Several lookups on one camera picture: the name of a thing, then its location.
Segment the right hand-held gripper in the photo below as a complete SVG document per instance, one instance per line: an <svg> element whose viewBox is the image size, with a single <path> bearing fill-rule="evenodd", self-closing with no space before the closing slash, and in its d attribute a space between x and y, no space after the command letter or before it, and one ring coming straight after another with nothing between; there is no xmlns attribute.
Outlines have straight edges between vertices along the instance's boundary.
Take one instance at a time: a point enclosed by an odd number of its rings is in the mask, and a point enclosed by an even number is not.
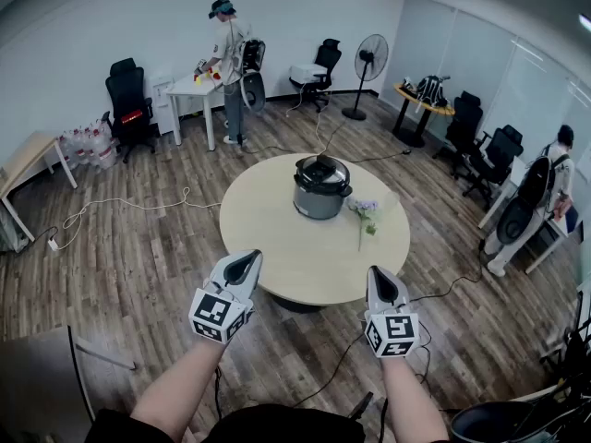
<svg viewBox="0 0 591 443"><path fill-rule="evenodd" d="M380 266L369 268L364 336L377 358L405 358L418 346L418 315L407 303L407 288L397 276Z"/></svg>

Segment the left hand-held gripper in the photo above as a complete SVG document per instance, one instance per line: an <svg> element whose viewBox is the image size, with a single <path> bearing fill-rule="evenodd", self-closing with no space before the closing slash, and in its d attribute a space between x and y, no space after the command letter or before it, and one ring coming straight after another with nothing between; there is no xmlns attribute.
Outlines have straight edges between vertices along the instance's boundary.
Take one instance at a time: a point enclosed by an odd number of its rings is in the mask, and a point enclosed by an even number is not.
<svg viewBox="0 0 591 443"><path fill-rule="evenodd" d="M258 249L243 250L220 259L210 278L195 292L188 319L194 333L228 344L253 314L251 300L262 268Z"/></svg>

